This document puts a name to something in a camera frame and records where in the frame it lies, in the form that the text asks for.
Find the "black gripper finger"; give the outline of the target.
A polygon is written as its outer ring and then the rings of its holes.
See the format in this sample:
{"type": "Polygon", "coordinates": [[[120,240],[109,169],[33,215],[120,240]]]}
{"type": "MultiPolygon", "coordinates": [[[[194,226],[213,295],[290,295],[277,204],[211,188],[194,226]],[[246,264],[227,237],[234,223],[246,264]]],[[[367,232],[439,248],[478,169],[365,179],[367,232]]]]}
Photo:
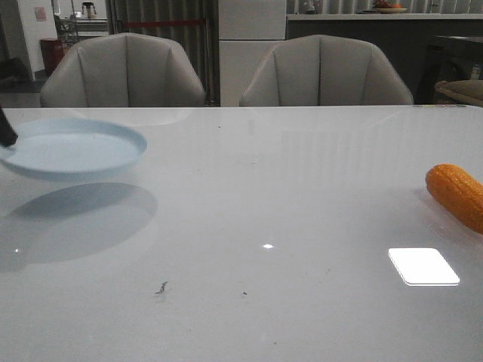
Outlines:
{"type": "Polygon", "coordinates": [[[0,143],[3,147],[9,147],[16,143],[17,133],[8,121],[3,108],[0,108],[0,143]]]}

